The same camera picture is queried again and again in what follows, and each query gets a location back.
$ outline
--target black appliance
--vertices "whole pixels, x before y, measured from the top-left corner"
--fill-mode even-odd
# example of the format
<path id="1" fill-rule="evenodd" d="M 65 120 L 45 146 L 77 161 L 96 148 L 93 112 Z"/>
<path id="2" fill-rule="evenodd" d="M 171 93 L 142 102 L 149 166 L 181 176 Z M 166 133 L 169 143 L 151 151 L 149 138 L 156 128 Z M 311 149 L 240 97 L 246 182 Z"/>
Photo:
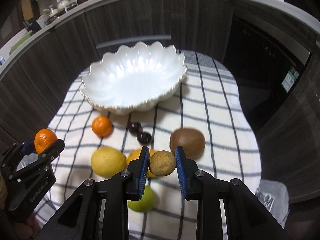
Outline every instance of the black appliance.
<path id="1" fill-rule="evenodd" d="M 264 23 L 263 29 L 268 28 L 275 27 Z M 255 133 L 292 92 L 310 57 L 309 51 L 291 40 L 287 47 L 299 54 L 298 59 L 264 30 L 234 16 L 223 62 L 236 79 L 244 116 Z"/>

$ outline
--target small round brown fruit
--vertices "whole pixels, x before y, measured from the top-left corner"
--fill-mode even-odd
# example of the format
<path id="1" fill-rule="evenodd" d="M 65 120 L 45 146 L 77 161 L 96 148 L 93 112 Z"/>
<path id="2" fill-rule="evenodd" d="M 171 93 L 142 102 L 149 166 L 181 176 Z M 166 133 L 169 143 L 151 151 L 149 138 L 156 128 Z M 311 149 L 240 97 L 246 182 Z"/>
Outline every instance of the small round brown fruit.
<path id="1" fill-rule="evenodd" d="M 167 176 L 176 168 L 176 159 L 171 152 L 158 151 L 149 159 L 149 169 L 156 176 Z"/>
<path id="2" fill-rule="evenodd" d="M 170 150 L 175 154 L 175 149 L 182 146 L 188 159 L 196 160 L 202 156 L 205 139 L 202 132 L 193 128 L 180 128 L 170 136 Z"/>

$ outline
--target orange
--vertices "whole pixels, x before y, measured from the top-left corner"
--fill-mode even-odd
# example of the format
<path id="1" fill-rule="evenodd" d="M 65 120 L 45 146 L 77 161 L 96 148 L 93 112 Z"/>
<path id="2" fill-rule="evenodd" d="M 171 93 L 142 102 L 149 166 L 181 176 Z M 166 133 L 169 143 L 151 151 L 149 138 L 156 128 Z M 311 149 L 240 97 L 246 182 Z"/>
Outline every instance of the orange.
<path id="1" fill-rule="evenodd" d="M 105 137 L 111 133 L 112 123 L 109 118 L 100 115 L 93 120 L 91 128 L 98 137 Z"/>
<path id="2" fill-rule="evenodd" d="M 42 129 L 35 136 L 35 149 L 38 154 L 42 153 L 50 145 L 52 145 L 58 137 L 50 129 Z"/>
<path id="3" fill-rule="evenodd" d="M 141 148 L 132 151 L 132 152 L 130 153 L 130 155 L 127 157 L 127 165 L 129 165 L 129 162 L 130 162 L 130 161 L 133 161 L 133 160 L 138 159 L 139 156 L 140 156 L 140 152 L 141 152 Z M 157 152 L 156 150 L 150 149 L 150 150 L 149 150 L 149 157 L 151 157 L 151 156 L 152 156 L 154 153 L 156 153 L 156 152 Z M 147 177 L 148 177 L 148 178 L 155 178 L 156 175 L 152 174 L 151 171 L 148 169 Z"/>

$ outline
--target lemon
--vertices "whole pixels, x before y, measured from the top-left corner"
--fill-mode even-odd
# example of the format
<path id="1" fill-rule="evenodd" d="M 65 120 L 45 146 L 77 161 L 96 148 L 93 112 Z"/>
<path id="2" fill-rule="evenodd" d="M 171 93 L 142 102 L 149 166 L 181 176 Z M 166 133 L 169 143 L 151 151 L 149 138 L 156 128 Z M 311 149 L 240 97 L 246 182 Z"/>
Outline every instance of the lemon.
<path id="1" fill-rule="evenodd" d="M 92 154 L 91 167 L 95 174 L 109 179 L 125 170 L 125 156 L 114 148 L 102 147 Z"/>
<path id="2" fill-rule="evenodd" d="M 133 161 L 133 160 L 136 160 L 139 158 L 140 156 L 140 152 L 141 152 L 141 148 L 140 149 L 137 149 L 137 150 L 134 150 L 130 153 L 130 155 L 128 156 L 127 158 L 127 165 L 129 165 L 129 162 L 130 161 Z M 154 153 L 156 153 L 157 151 L 156 150 L 149 150 L 149 157 L 151 157 Z M 148 178 L 155 178 L 156 175 L 152 174 L 151 171 L 148 169 L 148 174 L 147 174 L 147 177 Z"/>
<path id="3" fill-rule="evenodd" d="M 156 204 L 156 195 L 148 186 L 144 189 L 144 194 L 139 201 L 128 200 L 128 208 L 135 212 L 148 212 Z"/>

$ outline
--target bowl on counter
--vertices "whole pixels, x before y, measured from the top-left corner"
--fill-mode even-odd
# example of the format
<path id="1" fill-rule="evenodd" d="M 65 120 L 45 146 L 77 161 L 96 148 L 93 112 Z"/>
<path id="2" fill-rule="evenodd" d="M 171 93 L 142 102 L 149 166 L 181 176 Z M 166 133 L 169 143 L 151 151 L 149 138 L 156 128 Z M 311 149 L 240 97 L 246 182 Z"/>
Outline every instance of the bowl on counter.
<path id="1" fill-rule="evenodd" d="M 138 42 L 92 63 L 82 77 L 80 93 L 100 111 L 118 115 L 148 111 L 172 97 L 186 73 L 184 54 L 177 54 L 174 46 Z"/>

